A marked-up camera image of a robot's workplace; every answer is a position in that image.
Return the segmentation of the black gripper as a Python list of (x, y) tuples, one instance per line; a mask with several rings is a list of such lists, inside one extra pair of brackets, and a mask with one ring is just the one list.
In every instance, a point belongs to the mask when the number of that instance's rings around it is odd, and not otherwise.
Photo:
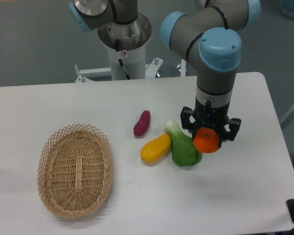
[(182, 128), (191, 134), (194, 134), (200, 127), (219, 130), (218, 147), (221, 148), (223, 142), (235, 139), (242, 123), (239, 118), (228, 118), (229, 106), (230, 102), (222, 107), (211, 107), (207, 110), (206, 106), (196, 99), (194, 110), (186, 106), (182, 108), (180, 113)]

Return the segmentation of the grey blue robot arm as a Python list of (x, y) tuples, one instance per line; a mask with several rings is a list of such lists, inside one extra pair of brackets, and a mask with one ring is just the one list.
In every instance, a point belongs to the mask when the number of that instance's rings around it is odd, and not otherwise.
[[(239, 29), (260, 15), (258, 0), (206, 0), (193, 16), (172, 12), (160, 27), (162, 42), (197, 70), (196, 104), (184, 107), (182, 128), (192, 134), (196, 149), (213, 153), (233, 141), (241, 120), (228, 117), (228, 108), (241, 61)], [(135, 0), (73, 0), (69, 9), (84, 31), (97, 30), (113, 55), (110, 68), (115, 80), (145, 77), (145, 56), (133, 52), (149, 41), (150, 21), (138, 11)]]

